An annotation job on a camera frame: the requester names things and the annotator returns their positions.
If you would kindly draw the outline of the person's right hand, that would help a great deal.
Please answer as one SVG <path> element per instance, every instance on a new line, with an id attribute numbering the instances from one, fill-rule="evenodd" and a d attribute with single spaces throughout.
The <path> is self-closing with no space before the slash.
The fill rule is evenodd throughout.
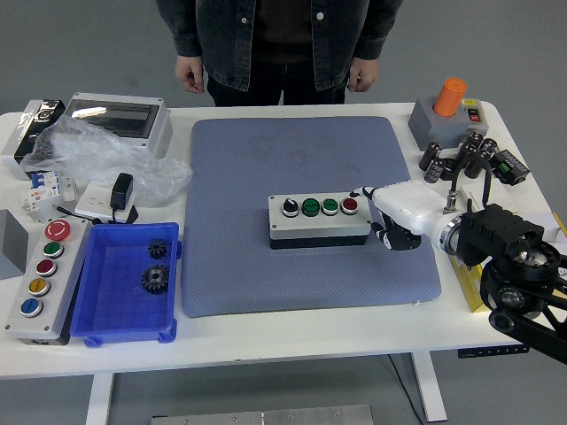
<path id="1" fill-rule="evenodd" d="M 175 77 L 186 92 L 204 94 L 206 91 L 203 59 L 200 56 L 178 55 L 175 61 Z"/>

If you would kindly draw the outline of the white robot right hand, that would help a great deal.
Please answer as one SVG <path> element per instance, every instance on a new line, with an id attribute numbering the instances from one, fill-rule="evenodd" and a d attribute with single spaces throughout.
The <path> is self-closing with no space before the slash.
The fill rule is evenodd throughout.
<path id="1" fill-rule="evenodd" d="M 443 213 L 444 198 L 421 181 L 398 182 L 381 188 L 364 186 L 350 197 L 366 197 L 379 211 L 381 222 L 371 224 L 382 244 L 392 251 L 409 251 L 426 236 L 443 250 L 453 213 Z"/>

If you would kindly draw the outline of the person's left hand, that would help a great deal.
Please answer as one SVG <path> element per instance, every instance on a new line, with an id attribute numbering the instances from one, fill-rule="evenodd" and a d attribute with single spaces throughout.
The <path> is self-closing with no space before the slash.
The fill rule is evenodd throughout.
<path id="1" fill-rule="evenodd" d="M 351 93 L 368 92 L 377 81 L 378 75 L 377 59 L 353 58 L 349 69 L 348 90 Z"/>

